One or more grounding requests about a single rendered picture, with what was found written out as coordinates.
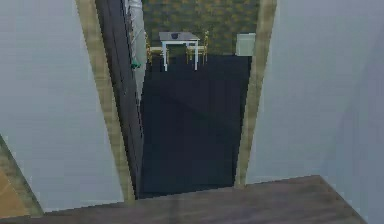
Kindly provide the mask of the dark brown room door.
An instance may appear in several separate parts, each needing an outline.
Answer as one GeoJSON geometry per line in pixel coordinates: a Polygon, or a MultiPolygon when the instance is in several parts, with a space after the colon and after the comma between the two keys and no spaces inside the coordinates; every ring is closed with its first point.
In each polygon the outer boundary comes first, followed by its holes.
{"type": "Polygon", "coordinates": [[[133,196],[139,198],[143,133],[133,74],[128,15],[124,0],[96,0],[105,53],[112,79],[133,196]]]}

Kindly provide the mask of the white cabinet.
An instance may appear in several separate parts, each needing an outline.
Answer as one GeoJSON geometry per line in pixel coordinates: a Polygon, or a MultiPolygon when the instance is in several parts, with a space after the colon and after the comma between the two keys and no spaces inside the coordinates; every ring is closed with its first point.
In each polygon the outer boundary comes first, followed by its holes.
{"type": "Polygon", "coordinates": [[[254,52],[255,37],[255,33],[238,34],[236,41],[236,55],[252,56],[254,52]]]}

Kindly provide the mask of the white table grey top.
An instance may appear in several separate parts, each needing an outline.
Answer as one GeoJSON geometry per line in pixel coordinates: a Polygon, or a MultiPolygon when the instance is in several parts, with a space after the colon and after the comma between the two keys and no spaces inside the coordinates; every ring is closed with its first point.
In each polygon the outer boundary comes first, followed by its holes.
{"type": "MultiPolygon", "coordinates": [[[[162,44],[163,53],[166,53],[166,49],[168,45],[186,45],[189,46],[191,44],[194,44],[195,46],[198,46],[200,39],[194,35],[191,32],[160,32],[159,33],[159,39],[162,44]],[[172,33],[179,33],[179,36],[177,39],[172,39],[171,34],[172,33]]],[[[195,49],[194,53],[194,70],[198,69],[198,49],[195,49]]],[[[163,57],[163,66],[164,71],[168,71],[168,63],[166,63],[166,58],[163,57]]]]}

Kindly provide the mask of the yellow wooden chair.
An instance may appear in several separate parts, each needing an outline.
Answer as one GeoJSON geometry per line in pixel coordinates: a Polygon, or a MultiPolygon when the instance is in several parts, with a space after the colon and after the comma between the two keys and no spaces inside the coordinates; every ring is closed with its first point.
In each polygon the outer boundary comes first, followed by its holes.
{"type": "Polygon", "coordinates": [[[169,63],[169,49],[166,49],[166,53],[163,53],[162,47],[153,47],[150,44],[148,34],[145,34],[145,42],[146,42],[147,61],[149,64],[152,63],[154,55],[159,55],[166,58],[166,63],[169,63]]]}
{"type": "Polygon", "coordinates": [[[202,56],[202,63],[205,64],[208,60],[208,42],[209,31],[205,31],[202,45],[195,46],[192,44],[191,46],[186,47],[186,61],[191,61],[192,57],[194,56],[195,49],[198,49],[198,54],[202,56]]]}

